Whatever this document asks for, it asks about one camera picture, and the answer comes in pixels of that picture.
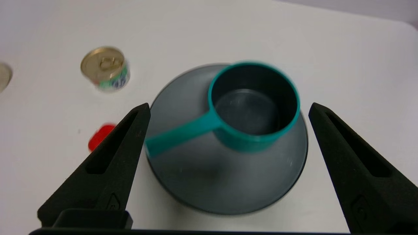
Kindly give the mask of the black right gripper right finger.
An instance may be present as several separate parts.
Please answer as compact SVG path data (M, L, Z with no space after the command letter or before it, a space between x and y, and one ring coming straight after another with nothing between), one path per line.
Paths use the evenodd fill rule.
M309 120L352 234L417 234L418 189L328 107Z

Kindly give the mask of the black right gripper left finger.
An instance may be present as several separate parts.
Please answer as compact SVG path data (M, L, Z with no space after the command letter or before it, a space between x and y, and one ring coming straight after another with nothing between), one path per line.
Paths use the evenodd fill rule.
M131 229L126 206L150 118L148 103L130 110L38 209L42 227Z

